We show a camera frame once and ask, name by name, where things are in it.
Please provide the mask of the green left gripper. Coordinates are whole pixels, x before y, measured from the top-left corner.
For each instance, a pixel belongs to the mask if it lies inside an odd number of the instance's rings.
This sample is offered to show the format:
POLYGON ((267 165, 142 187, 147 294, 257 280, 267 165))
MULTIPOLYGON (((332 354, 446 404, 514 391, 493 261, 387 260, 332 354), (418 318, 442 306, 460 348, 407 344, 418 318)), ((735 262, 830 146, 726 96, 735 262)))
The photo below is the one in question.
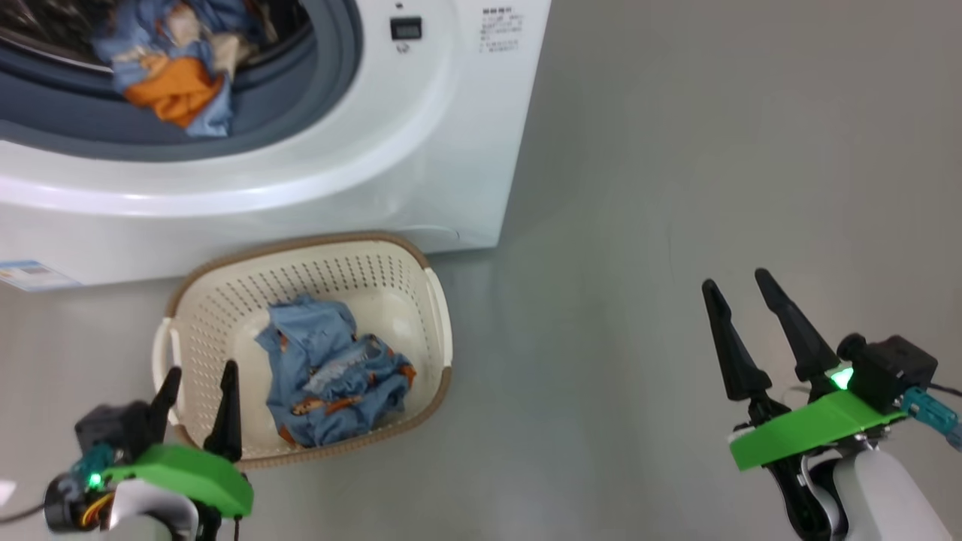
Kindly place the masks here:
POLYGON ((181 367, 171 367, 158 384, 149 405, 148 434, 152 444, 131 464, 103 470, 103 479, 120 483, 141 479, 158 488, 199 501, 234 519, 250 516, 253 487, 233 463, 243 457, 240 385, 236 361, 227 361, 221 376, 221 400, 212 431, 203 449, 162 444, 168 414, 175 407, 181 387, 181 367))

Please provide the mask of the round white drain filter cover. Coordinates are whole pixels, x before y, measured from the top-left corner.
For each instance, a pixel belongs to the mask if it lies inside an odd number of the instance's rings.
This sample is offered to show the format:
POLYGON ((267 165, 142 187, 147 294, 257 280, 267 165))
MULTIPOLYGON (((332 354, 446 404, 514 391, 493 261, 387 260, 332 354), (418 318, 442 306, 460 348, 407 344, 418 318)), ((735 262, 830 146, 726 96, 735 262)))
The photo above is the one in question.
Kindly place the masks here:
POLYGON ((405 225, 391 229, 391 233, 404 237, 423 253, 454 251, 461 246, 457 230, 442 225, 405 225))

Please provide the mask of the black printed text label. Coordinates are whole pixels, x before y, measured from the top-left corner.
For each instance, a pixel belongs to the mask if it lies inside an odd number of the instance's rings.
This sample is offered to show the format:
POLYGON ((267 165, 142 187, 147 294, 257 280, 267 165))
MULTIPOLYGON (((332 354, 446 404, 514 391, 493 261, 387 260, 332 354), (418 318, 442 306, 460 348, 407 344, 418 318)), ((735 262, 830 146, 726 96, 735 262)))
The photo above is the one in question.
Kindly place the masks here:
POLYGON ((525 15, 515 7, 485 8, 478 28, 479 53, 517 51, 525 40, 525 15))

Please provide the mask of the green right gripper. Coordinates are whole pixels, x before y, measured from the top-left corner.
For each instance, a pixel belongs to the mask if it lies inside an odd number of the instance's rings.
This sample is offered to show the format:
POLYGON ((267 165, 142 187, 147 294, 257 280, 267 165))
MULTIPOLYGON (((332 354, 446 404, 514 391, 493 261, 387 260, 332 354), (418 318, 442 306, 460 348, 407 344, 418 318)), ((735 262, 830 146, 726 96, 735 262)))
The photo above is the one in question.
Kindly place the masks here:
MULTIPOLYGON (((779 319, 796 358, 797 379, 814 382, 839 366, 835 350, 766 268, 755 281, 769 311, 779 319)), ((766 397, 772 380, 755 365, 732 322, 732 312, 714 280, 701 285, 726 397, 733 403, 766 397)), ((742 472, 762 468, 774 479, 789 524, 803 541, 833 541, 841 530, 839 501, 811 477, 808 460, 862 434, 879 437, 903 413, 880 414, 850 391, 835 391, 797 410, 774 400, 753 400, 755 423, 737 431, 729 451, 742 472)))

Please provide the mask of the blue energy label sticker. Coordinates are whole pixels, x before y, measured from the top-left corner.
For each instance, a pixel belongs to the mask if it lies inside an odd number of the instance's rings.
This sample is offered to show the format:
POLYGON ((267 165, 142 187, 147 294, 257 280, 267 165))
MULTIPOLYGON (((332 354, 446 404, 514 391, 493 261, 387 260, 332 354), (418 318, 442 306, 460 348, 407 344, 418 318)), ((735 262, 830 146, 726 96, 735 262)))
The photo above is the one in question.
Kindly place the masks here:
POLYGON ((40 261, 0 261, 0 282, 25 292, 82 287, 82 284, 40 261))

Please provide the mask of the white front-load washing machine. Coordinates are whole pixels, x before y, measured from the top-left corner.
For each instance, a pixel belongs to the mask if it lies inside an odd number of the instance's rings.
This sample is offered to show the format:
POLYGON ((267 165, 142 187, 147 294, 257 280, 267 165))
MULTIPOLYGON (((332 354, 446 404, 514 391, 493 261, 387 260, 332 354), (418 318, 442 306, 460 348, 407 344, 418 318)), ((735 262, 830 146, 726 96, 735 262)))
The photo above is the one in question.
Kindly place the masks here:
POLYGON ((498 242, 551 0, 265 0, 278 40, 238 66, 222 138, 114 89, 92 36, 117 2, 0 0, 0 261, 94 286, 343 231, 498 242), (479 53, 502 6, 525 40, 479 53), (392 17, 422 40, 393 41, 392 17))

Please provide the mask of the blue garment with orange print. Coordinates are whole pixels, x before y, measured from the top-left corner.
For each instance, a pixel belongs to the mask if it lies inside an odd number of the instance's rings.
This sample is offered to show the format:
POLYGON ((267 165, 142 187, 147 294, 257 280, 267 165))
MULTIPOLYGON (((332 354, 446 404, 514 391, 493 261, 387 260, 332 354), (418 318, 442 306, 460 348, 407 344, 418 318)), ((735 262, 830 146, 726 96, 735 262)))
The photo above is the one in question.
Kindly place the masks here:
POLYGON ((415 366, 377 335, 358 331, 346 304, 302 295, 269 306, 268 318, 256 343, 268 354, 267 408, 284 441, 333 445, 404 411, 415 366))

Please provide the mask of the cream perforated laundry basket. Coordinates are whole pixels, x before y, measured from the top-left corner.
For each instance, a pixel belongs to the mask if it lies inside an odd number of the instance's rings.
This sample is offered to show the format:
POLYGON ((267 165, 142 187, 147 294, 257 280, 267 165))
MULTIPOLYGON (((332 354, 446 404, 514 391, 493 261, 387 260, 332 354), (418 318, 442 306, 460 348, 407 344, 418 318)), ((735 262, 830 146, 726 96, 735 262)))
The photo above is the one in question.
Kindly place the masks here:
POLYGON ((333 458, 405 434, 430 418, 452 379, 453 339, 442 284, 422 251, 384 232, 303 237, 240 251, 197 267, 174 292, 153 341, 153 384, 182 370, 168 424, 188 446, 212 431, 227 361, 238 365, 240 470, 333 458), (413 363, 404 410, 344 442, 300 449, 283 440, 268 411, 268 354, 256 343, 270 305, 310 295, 347 305, 362 333, 384 339, 413 363))

